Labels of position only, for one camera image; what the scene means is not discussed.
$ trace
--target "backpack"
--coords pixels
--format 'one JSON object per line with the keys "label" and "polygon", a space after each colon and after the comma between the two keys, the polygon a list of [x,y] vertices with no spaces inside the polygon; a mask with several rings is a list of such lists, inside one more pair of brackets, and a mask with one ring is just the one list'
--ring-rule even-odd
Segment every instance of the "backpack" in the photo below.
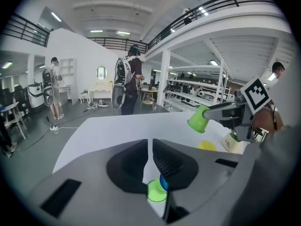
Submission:
{"label": "backpack", "polygon": [[129,58],[119,58],[115,66],[115,78],[114,87],[112,92],[112,104],[115,109],[119,109],[126,98],[127,89],[126,85],[131,82],[134,77],[134,73],[131,72],[131,65],[129,62],[137,58],[136,56],[131,56]]}
{"label": "backpack", "polygon": [[54,102],[53,76],[51,70],[46,68],[43,70],[43,97],[46,106],[51,106]]}

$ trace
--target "sticker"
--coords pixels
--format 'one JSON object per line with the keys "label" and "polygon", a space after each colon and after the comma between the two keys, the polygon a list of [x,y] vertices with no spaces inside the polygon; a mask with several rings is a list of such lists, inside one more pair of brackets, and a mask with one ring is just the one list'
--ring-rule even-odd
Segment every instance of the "sticker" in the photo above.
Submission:
{"label": "sticker", "polygon": [[240,91],[244,95],[252,114],[261,110],[271,100],[258,76],[251,79]]}

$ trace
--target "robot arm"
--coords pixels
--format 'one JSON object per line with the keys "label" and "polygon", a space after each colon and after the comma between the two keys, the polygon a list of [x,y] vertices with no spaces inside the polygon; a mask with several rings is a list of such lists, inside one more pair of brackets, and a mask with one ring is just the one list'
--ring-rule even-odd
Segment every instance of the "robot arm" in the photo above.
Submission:
{"label": "robot arm", "polygon": [[203,112],[203,116],[234,130],[239,140],[255,142],[252,126],[254,115],[269,101],[264,85],[255,77],[241,90],[235,91],[233,102],[213,105],[209,107],[210,110]]}

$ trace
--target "black slot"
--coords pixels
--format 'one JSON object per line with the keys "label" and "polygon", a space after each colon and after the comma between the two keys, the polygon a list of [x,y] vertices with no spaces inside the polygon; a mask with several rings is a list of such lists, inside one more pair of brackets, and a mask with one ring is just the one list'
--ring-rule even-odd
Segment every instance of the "black slot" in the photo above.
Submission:
{"label": "black slot", "polygon": [[80,185],[79,181],[67,179],[40,207],[53,217],[59,217]]}

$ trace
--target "shelving unit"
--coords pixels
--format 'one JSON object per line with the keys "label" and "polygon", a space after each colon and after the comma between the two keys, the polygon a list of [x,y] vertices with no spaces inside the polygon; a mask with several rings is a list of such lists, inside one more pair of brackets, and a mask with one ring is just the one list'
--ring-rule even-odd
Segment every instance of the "shelving unit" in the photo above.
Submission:
{"label": "shelving unit", "polygon": [[[173,109],[176,109],[178,111],[196,111],[197,108],[201,105],[204,106],[212,106],[214,104],[218,104],[221,102],[226,102],[228,100],[228,96],[230,93],[230,89],[226,88],[225,93],[222,97],[223,93],[223,88],[222,85],[219,87],[218,84],[209,84],[205,82],[196,82],[196,81],[190,81],[190,80],[178,80],[178,75],[181,73],[207,73],[207,74],[220,74],[223,73],[222,75],[219,76],[220,80],[222,76],[225,76],[225,68],[222,65],[219,66],[214,66],[214,65],[189,65],[189,66],[176,66],[169,68],[167,74],[169,74],[169,71],[172,71],[174,73],[177,73],[177,76],[172,78],[172,79],[166,79],[166,81],[176,84],[176,83],[182,83],[182,84],[188,84],[192,86],[197,86],[201,87],[202,91],[206,95],[207,98],[205,97],[197,97],[196,95],[190,95],[182,92],[173,92],[173,91],[167,91],[165,93],[165,96],[163,96],[163,99],[161,100],[161,103],[164,104],[169,104]],[[186,99],[189,99],[190,102],[185,102],[183,103],[180,99],[177,99],[175,97],[171,97],[171,95],[176,95],[178,97],[184,97]]]}
{"label": "shelving unit", "polygon": [[61,81],[61,93],[63,89],[67,89],[67,98],[72,100],[72,104],[78,102],[78,93],[77,93],[77,82],[76,82],[76,66],[77,60],[75,58],[66,58],[60,60],[60,75],[62,76]]}

